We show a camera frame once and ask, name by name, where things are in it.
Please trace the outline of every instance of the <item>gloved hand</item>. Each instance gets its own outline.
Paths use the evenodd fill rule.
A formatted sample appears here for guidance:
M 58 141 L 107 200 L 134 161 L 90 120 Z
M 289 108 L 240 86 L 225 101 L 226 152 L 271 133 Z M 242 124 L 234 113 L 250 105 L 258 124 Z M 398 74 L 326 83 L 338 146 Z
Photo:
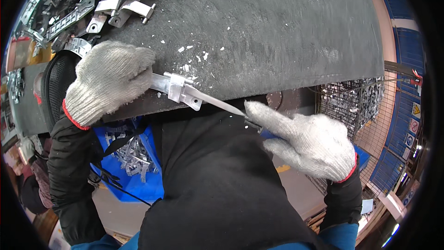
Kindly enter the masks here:
M 245 102 L 252 122 L 281 137 L 264 141 L 264 147 L 296 170 L 316 178 L 345 181 L 356 167 L 356 154 L 347 128 L 324 114 L 292 119 L 259 102 Z
M 154 51 L 121 42 L 93 47 L 75 68 L 77 79 L 63 102 L 65 114 L 80 129 L 89 129 L 148 90 L 154 59 Z

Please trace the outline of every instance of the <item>yellow floor marking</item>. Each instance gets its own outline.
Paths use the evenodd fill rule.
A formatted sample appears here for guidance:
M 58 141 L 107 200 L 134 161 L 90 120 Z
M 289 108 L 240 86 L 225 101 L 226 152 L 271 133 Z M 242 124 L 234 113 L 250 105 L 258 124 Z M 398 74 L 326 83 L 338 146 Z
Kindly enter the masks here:
M 288 165 L 284 164 L 284 165 L 279 166 L 278 168 L 276 168 L 276 171 L 278 173 L 281 173 L 281 172 L 285 172 L 286 170 L 289 170 L 290 168 L 291 168 L 291 166 L 288 166 Z

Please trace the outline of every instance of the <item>red glove cuff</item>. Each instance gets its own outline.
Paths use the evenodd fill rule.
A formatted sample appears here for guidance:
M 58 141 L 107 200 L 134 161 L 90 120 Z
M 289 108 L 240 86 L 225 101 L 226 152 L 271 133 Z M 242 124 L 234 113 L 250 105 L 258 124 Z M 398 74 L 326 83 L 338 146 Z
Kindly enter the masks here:
M 343 179 L 342 181 L 336 181 L 336 183 L 345 182 L 353 174 L 353 172 L 356 169 L 357 161 L 358 161 L 358 153 L 355 153 L 355 166 L 353 166 L 352 170 L 350 171 L 350 173 L 347 175 L 347 177 L 345 179 Z
M 71 117 L 71 115 L 69 114 L 68 110 L 66 109 L 66 104 L 65 104 L 65 99 L 63 99 L 63 103 L 62 103 L 62 108 L 63 111 L 66 114 L 66 117 L 68 117 L 68 119 L 78 128 L 80 128 L 82 131 L 87 131 L 89 130 L 91 127 L 90 126 L 81 126 L 78 122 L 74 121 Z

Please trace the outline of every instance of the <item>pile of metal parts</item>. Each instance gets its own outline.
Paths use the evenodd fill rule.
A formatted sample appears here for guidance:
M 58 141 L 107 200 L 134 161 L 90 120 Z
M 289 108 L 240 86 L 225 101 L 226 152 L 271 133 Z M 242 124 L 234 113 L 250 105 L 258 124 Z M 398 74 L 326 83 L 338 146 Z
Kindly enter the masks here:
M 318 113 L 343 122 L 353 142 L 358 130 L 378 115 L 384 97 L 383 80 L 380 76 L 321 85 Z
M 23 96 L 25 81 L 22 79 L 22 70 L 16 69 L 8 73 L 8 93 L 15 104 L 19 103 L 19 97 Z
M 119 134 L 118 137 L 115 136 L 115 133 L 105 133 L 108 146 L 113 140 L 123 137 L 125 137 L 124 133 Z M 140 174 L 141 182 L 147 181 L 147 172 L 159 173 L 138 135 L 132 137 L 127 144 L 112 153 L 111 156 L 121 162 L 120 169 L 125 169 L 128 176 Z
M 53 52 L 65 49 L 84 57 L 106 21 L 120 28 L 135 12 L 145 24 L 154 8 L 155 4 L 148 6 L 140 0 L 28 0 L 13 36 L 35 41 L 34 56 L 52 42 Z

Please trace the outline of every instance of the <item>black apron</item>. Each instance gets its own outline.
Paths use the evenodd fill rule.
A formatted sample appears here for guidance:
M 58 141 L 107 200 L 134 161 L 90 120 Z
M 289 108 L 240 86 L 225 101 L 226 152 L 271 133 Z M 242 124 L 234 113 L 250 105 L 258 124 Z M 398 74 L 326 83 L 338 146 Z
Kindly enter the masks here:
M 153 126 L 165 196 L 146 212 L 139 249 L 329 249 L 288 202 L 271 156 L 227 112 Z

